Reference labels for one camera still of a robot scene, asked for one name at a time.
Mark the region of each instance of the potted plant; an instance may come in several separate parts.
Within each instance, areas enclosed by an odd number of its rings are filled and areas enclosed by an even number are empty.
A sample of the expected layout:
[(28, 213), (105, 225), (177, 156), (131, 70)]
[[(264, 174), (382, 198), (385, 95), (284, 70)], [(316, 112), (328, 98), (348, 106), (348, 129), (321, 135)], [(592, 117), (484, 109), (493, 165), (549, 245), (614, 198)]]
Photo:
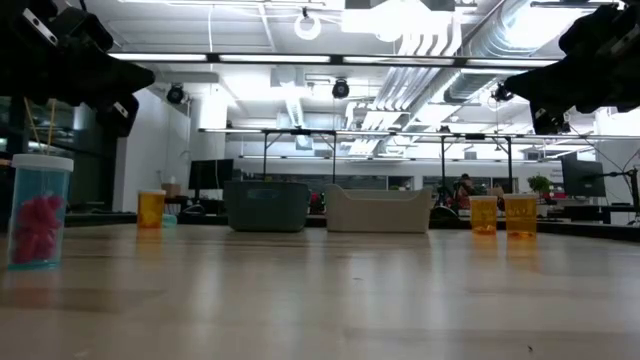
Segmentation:
[(544, 202), (542, 194), (551, 190), (551, 187), (553, 186), (551, 184), (551, 180), (538, 174), (528, 178), (527, 182), (529, 183), (531, 191), (538, 193), (538, 215), (546, 217), (548, 205)]

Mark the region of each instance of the wooden table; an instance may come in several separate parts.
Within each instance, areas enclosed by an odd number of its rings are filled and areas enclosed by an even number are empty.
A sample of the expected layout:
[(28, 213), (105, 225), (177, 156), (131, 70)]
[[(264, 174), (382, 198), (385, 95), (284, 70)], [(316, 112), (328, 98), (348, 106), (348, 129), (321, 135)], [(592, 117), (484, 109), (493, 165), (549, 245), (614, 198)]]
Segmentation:
[(637, 359), (639, 299), (627, 243), (73, 228), (59, 269), (2, 273), (0, 355)]

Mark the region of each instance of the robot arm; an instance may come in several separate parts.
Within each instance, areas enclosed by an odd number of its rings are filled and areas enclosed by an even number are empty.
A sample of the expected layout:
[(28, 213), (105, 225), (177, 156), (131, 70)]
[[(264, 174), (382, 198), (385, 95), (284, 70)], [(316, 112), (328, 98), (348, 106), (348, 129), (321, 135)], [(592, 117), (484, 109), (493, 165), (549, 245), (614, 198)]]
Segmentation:
[(133, 93), (155, 76), (106, 53), (113, 38), (95, 15), (73, 7), (59, 13), (52, 0), (4, 0), (0, 34), (1, 96), (85, 103), (103, 127), (128, 136), (138, 111)]
[(505, 80), (498, 100), (511, 94), (530, 102), (537, 134), (568, 131), (564, 113), (602, 106), (627, 112), (640, 106), (640, 6), (602, 5), (560, 37), (564, 59)]

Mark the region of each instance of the computer monitor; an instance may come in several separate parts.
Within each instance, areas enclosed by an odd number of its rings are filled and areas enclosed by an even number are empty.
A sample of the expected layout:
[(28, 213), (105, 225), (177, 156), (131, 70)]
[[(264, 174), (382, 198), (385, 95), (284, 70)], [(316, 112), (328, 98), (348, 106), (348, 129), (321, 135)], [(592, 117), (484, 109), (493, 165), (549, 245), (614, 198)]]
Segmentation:
[(562, 176), (568, 196), (606, 197), (602, 163), (580, 161), (576, 154), (563, 156)]
[(192, 161), (189, 189), (195, 190), (195, 198), (200, 199), (200, 190), (223, 189), (224, 183), (232, 177), (232, 159)]

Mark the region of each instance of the straw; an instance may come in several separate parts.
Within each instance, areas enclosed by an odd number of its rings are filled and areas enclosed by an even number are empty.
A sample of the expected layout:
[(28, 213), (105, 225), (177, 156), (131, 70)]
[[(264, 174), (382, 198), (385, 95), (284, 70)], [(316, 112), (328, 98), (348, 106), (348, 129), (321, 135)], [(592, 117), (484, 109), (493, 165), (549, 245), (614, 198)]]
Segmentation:
[(33, 116), (31, 115), (31, 108), (29, 107), (29, 100), (27, 100), (27, 98), (24, 98), (24, 106), (27, 109), (27, 116), (29, 117), (29, 122), (31, 123), (31, 129), (33, 129), (33, 135), (35, 135), (36, 137), (36, 142), (38, 143), (38, 148), (40, 148), (41, 152), (44, 152), (42, 150), (42, 145), (40, 144), (40, 138), (38, 137), (38, 131), (36, 131), (36, 125), (33, 122)]
[(47, 141), (47, 155), (51, 152), (51, 138), (53, 137), (53, 123), (56, 120), (56, 99), (53, 99), (51, 105), (51, 120), (49, 121), (49, 140)]

